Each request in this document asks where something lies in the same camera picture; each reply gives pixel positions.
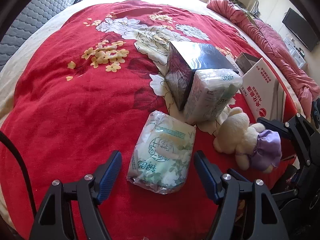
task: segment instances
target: television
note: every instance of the television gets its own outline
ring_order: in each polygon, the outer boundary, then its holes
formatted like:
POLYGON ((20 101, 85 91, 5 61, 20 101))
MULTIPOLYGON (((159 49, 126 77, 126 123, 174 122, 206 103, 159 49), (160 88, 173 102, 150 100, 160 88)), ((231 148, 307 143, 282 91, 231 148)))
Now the television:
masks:
POLYGON ((282 22, 308 50, 312 51, 319 42, 310 24, 293 9, 289 8, 282 22))

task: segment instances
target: white plush toy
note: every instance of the white plush toy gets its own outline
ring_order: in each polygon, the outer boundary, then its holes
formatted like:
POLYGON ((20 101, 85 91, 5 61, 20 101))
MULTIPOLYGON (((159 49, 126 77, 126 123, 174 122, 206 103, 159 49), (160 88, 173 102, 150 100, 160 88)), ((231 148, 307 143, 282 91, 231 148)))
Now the white plush toy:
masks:
POLYGON ((242 170, 250 166, 270 173, 279 165, 281 141, 277 132, 266 130, 263 124, 249 126, 249 117, 240 107, 231 109, 222 123, 213 146, 218 152, 236 152, 236 163, 242 170))

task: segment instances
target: metal screw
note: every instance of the metal screw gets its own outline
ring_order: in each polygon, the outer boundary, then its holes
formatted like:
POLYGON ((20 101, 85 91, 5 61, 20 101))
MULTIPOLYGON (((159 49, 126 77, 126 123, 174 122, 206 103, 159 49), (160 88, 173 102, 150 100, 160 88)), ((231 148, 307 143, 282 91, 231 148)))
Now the metal screw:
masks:
POLYGON ((231 179, 231 175, 230 174, 223 174, 222 177, 225 179, 225 180, 230 180, 231 179))
POLYGON ((84 176, 85 180, 92 180, 92 178, 93 178, 92 174, 87 174, 87 175, 84 176))
POLYGON ((263 180, 257 179, 256 180, 256 184, 259 185, 259 186, 262 186, 263 185, 263 180))
POLYGON ((52 182, 52 185, 53 186, 57 186, 57 185, 59 185, 60 184, 60 180, 58 180, 58 179, 55 179, 53 182, 52 182))

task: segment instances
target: shiny black box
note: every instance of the shiny black box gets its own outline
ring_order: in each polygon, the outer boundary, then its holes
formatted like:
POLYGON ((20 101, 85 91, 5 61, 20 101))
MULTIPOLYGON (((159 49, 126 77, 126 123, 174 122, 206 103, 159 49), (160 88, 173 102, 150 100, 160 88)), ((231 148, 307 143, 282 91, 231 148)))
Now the shiny black box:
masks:
POLYGON ((167 82, 173 98, 181 111, 188 99, 193 76, 198 69, 238 70, 214 46, 191 41, 171 41, 167 61, 167 82))

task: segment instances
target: white bedsheet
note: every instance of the white bedsheet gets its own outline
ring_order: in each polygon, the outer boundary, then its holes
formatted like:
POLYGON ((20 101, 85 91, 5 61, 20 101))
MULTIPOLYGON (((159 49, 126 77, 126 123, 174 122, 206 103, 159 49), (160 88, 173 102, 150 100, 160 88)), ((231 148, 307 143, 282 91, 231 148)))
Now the white bedsheet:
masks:
MULTIPOLYGON (((23 43, 23 45, 18 49, 18 51, 8 60, 7 64, 4 66, 3 70, 0 72, 0 126, 3 124, 9 112, 12 110, 13 106, 13 93, 18 78, 23 73, 26 68, 29 60, 31 59, 34 52, 38 49, 38 47, 55 31, 61 28, 61 26, 76 12, 81 9, 95 5, 100 3, 113 3, 113 2, 121 2, 125 0, 83 0, 75 5, 72 5, 66 8, 61 13, 54 16, 51 20, 49 20, 45 25, 43 25, 38 31, 36 31, 29 39, 23 43)), ((284 85, 287 87, 292 100, 294 101, 298 112, 303 114, 302 107, 299 103, 299 100, 294 93, 292 87, 287 82, 281 71, 276 67, 276 65, 267 57, 266 54, 258 47, 254 41, 246 35, 241 29, 235 26, 226 18, 220 16, 214 11, 208 9, 206 7, 206 3, 203 3, 199 0, 142 0, 149 3, 155 4, 167 4, 175 7, 179 7, 182 9, 189 10, 190 12, 209 15, 212 18, 224 22, 230 26, 235 27, 241 35, 247 40, 247 42, 258 51, 265 59, 267 59, 273 68, 277 71, 279 76, 284 82, 284 85)), ((2 195, 1 187, 0 187, 0 214, 4 218, 4 220, 11 225, 12 221, 8 214, 6 204, 2 195)))

